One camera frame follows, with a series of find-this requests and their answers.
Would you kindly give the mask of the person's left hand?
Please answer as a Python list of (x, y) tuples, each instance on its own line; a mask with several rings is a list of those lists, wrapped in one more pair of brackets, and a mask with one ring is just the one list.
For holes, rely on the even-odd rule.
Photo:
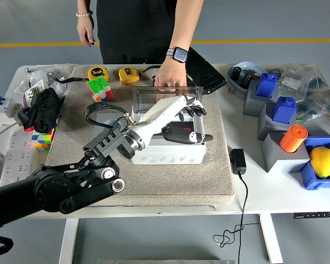
[(186, 87), (185, 63), (177, 62), (171, 56), (166, 56), (156, 74), (155, 86)]

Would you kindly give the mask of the person's right hand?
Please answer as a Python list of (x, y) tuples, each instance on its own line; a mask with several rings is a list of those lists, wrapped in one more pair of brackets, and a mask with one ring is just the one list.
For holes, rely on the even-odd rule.
[(94, 45), (94, 21), (90, 16), (78, 17), (77, 32), (80, 42), (86, 47)]

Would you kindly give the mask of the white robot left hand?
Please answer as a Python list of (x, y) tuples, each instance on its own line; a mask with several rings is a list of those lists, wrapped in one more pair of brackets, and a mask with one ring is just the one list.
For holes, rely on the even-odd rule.
[(124, 136), (134, 140), (141, 150), (150, 144), (153, 135), (159, 133), (165, 140), (180, 144), (192, 145), (213, 140), (210, 134), (168, 126), (175, 116), (183, 120), (183, 110), (191, 117), (207, 114), (201, 102), (194, 97), (181, 95), (163, 98), (152, 106), (137, 124), (130, 126)]

